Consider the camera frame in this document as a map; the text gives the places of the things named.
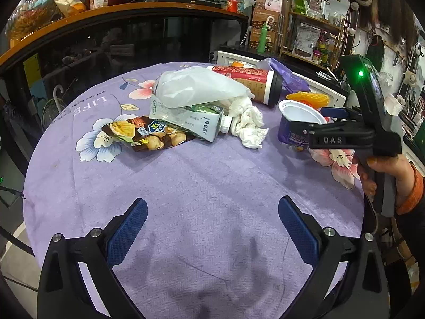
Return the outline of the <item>right hand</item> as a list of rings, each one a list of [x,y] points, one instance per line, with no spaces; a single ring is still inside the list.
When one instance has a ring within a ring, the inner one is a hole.
[[[362,189],[366,195],[374,196],[377,190],[376,183],[368,176],[366,169],[361,165],[357,155],[353,157],[353,164],[357,165],[357,173],[362,183]],[[376,172],[389,174],[396,180],[396,207],[411,194],[415,184],[415,171],[409,160],[404,155],[395,157],[369,157],[367,165]]]

